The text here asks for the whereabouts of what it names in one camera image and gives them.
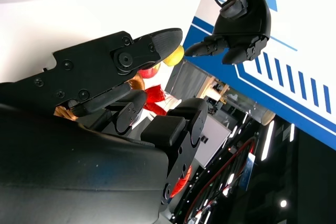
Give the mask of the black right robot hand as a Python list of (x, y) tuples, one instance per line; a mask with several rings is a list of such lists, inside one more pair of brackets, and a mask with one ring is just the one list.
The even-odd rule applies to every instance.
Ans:
[(54, 52), (1, 85), (1, 223), (155, 223), (199, 147), (207, 104), (190, 98), (126, 137), (147, 94), (128, 81), (183, 32), (120, 31)]

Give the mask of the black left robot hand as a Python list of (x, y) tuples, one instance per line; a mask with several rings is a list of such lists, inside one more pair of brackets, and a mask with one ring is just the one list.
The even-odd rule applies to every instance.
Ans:
[(227, 0), (213, 32), (185, 50), (188, 57), (224, 54), (222, 64), (237, 65), (257, 58), (270, 38), (271, 14), (266, 0)]

